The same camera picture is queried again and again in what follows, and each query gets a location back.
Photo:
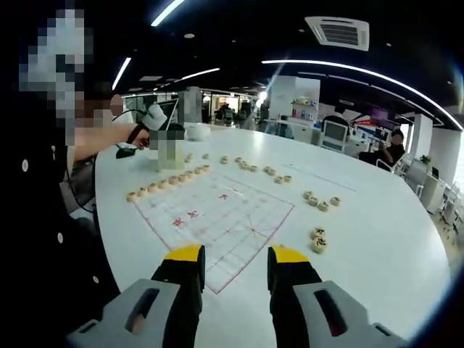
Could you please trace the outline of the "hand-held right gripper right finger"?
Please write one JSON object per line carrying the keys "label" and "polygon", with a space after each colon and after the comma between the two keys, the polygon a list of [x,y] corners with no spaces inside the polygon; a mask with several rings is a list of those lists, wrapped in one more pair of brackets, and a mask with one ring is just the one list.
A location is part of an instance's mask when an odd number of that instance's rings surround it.
{"label": "hand-held right gripper right finger", "polygon": [[405,347],[333,281],[322,281],[306,256],[268,248],[270,314],[277,347]]}

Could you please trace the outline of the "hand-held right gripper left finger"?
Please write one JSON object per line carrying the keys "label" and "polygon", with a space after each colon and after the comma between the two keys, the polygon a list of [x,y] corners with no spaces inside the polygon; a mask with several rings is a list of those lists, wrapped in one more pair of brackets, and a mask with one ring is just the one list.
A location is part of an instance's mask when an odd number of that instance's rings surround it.
{"label": "hand-held right gripper left finger", "polygon": [[205,248],[169,252],[150,279],[108,303],[98,320],[67,336],[70,347],[193,347],[205,277]]}

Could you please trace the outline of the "person's left hand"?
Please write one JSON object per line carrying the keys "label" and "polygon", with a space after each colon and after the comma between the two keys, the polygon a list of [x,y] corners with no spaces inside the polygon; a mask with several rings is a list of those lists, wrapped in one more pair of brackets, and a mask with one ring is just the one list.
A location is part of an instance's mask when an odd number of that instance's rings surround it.
{"label": "person's left hand", "polygon": [[142,125],[137,125],[130,133],[127,144],[137,146],[139,149],[148,148],[150,140],[149,129]]}

